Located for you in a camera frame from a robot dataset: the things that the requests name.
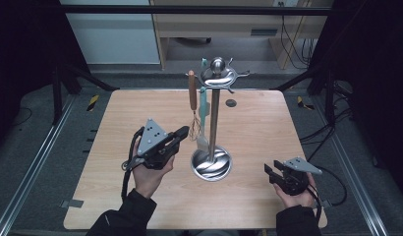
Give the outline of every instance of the wooden handle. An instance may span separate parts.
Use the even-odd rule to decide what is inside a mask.
[[[198,96],[196,91],[195,72],[193,71],[189,71],[189,96],[190,107],[195,111],[198,108]]]

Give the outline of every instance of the black sleeve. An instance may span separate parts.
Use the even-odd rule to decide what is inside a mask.
[[[293,206],[277,213],[278,236],[319,236],[318,222],[310,207]]]
[[[86,236],[146,235],[146,226],[155,211],[156,203],[140,195],[135,189],[119,210],[103,213]]]

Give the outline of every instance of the white wall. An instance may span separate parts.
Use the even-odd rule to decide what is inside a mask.
[[[147,0],[60,0],[61,4],[148,5]],[[88,64],[159,64],[151,15],[67,14]]]

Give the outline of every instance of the round metal base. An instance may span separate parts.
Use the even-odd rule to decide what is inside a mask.
[[[192,170],[197,176],[206,181],[218,181],[226,177],[232,168],[232,158],[223,147],[216,146],[214,159],[208,161],[209,153],[197,149],[192,156]]]

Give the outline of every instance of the person's left hand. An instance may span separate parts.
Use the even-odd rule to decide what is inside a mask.
[[[134,146],[133,156],[137,154],[139,142]],[[161,170],[147,169],[143,165],[137,166],[132,172],[135,179],[135,190],[147,199],[150,199],[158,189],[162,177],[173,169],[175,155],[171,156]]]

